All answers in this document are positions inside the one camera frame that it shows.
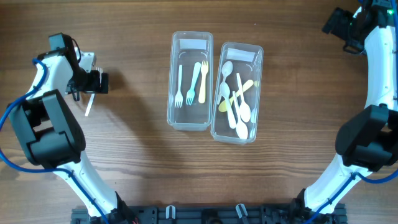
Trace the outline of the yellow-green plastic spoon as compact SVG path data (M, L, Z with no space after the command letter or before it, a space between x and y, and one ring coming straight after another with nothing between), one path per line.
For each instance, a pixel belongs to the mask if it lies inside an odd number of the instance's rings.
M244 93L245 91L247 91L248 89L250 89L250 87L252 87L253 85L256 85L256 82L254 82L253 80L248 80L244 85L243 85L243 90L238 90L236 92L236 96L239 97L242 93ZM220 112L226 112L226 102L225 100L223 100L219 105L218 105L218 111Z

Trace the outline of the white plastic fork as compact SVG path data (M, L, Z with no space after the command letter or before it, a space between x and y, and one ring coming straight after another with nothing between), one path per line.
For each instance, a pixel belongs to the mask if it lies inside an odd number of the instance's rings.
M100 68L100 67L96 67L96 69L97 69L97 71L99 71L99 80L101 81L103 69ZM90 96L90 99L89 99L89 101L88 101L88 105L87 105L87 107L86 107L86 111L85 111L85 116L86 116L86 117L87 117L87 116L89 115L89 113L90 113L90 109L91 109L91 107L93 106L94 99L95 99L95 94L92 93L91 96Z

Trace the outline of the right clear plastic container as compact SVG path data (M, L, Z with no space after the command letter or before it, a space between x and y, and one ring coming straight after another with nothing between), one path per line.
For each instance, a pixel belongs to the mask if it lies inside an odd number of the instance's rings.
M215 100L211 117L211 135L213 136L214 140L231 144L247 144L255 141L261 98L263 56L264 51L262 47L258 45L235 42L226 42L223 44L221 48L220 62L216 80ZM250 89L243 93L244 100L249 105L251 110L250 120L247 123L243 121L248 128L247 139L240 139L237 135L236 128L230 128L227 111L218 111L217 101L218 95L220 93L220 84L223 79L221 68L226 61L231 61L233 63L233 71L226 78L226 83L230 89L229 100L231 102L231 108L233 110L236 124L238 121L238 116L236 114L233 101L233 91L237 92L239 90L236 74L240 74L242 85L244 85L248 80L253 80L256 82L256 85L253 85L250 87ZM240 106L241 97L237 97L237 100L238 105Z

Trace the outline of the cream wooden fork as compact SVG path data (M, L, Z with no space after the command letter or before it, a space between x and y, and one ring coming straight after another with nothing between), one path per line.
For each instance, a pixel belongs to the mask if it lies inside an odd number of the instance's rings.
M200 92L198 96L198 102L204 104L206 100L206 76L209 71L209 62L207 60L203 60L201 64L201 85Z

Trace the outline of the clear plastic container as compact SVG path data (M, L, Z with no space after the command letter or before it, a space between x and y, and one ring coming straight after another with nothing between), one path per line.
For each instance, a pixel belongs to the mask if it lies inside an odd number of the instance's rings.
M192 105L186 104L187 91L192 82L196 62L209 62L206 76L206 100L198 102L201 85L201 71L195 85ZM178 88L178 66L182 67L183 104L175 108L175 95ZM167 122L174 129L182 131L204 131L211 124L213 106L213 35L209 32L177 31L172 36L170 51L169 91L167 103Z
M211 135L213 136L214 140L231 144L247 144L255 141L261 98L263 56L264 51L262 47L258 45L235 42L226 42L223 44L221 48L220 62L216 80L215 100L211 117ZM243 121L248 128L247 139L240 139L237 135L236 128L230 128L227 111L218 111L217 101L218 95L220 93L220 84L223 79L221 68L226 61L231 61L233 63L233 71L226 78L226 83L230 89L229 100L231 102L231 108L233 110L236 124L238 121L238 116L236 114L233 101L233 91L237 92L239 90L236 74L240 74L242 85L244 85L248 80L253 80L256 82L256 85L253 85L250 87L250 89L243 93L244 100L249 105L251 110L250 120L247 123ZM237 97L237 100L238 105L240 106L241 97Z

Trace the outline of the left clear plastic container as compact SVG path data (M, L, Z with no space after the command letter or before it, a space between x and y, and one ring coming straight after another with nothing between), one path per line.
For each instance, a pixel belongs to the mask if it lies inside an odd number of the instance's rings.
M201 71L195 85L192 105L186 104L187 91L192 82L196 62L209 62L206 76L206 100L198 102L201 85ZM175 95L178 88L178 66L182 67L183 104L175 108ZM182 131L204 131L211 124L213 106L213 35L209 32L177 31L172 36L170 51L169 91L167 103L167 122L174 129Z

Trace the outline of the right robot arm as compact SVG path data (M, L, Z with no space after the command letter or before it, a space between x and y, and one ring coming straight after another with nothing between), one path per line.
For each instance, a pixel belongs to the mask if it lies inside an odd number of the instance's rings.
M356 12L337 7L322 31L345 42L343 50L368 60L368 93L362 112L336 135L336 154L319 179L303 189L290 206L289 217L320 222L369 175L397 162L397 1L363 0Z

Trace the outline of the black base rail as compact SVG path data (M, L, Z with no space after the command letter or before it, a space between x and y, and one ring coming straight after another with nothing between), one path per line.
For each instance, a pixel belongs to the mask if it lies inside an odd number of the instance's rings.
M136 223L255 223L282 224L304 223L305 217L290 219L287 204L264 204L261 206L236 205L233 207L131 207L137 216Z

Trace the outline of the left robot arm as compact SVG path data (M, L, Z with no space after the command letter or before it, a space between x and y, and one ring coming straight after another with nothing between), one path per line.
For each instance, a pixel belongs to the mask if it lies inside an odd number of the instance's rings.
M99 176L86 155L81 126L64 100L80 93L107 94L109 75L94 68L93 52L82 52L75 39L58 33L49 37L50 51L32 63L37 74L29 91L11 103L1 122L10 119L27 160L28 169L1 159L13 169L28 173L53 172L85 204L90 223L134 223L134 212Z

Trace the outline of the white spoon thin handle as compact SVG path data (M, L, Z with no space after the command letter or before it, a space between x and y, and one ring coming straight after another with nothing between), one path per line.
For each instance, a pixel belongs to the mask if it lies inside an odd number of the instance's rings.
M233 91L233 101L234 101L234 107L235 107L235 110L236 110L236 114L238 116L238 121L237 121L237 124L236 124L237 135L238 135L238 137L240 139L247 139L247 137L248 137L248 128L247 128L246 124L241 120L241 115L240 115L240 112L239 112L238 100L237 100L235 91Z

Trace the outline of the white fork rounded handle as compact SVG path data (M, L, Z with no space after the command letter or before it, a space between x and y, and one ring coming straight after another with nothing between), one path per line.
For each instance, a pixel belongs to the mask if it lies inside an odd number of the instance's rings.
M192 75L192 82L190 85L190 89L187 91L187 98L186 98L187 105L192 105L193 103L193 99L195 97L195 85L197 83L198 76L200 74L200 69L201 69L201 63L196 62L193 68L193 75Z

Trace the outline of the white fork in container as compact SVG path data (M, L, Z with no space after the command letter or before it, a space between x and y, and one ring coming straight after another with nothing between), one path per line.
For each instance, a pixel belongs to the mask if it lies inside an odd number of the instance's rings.
M177 93L175 95L175 108L181 108L182 104L183 104L183 95L182 95L182 91L181 91L182 67L183 67L183 65L178 66L178 88L177 88Z

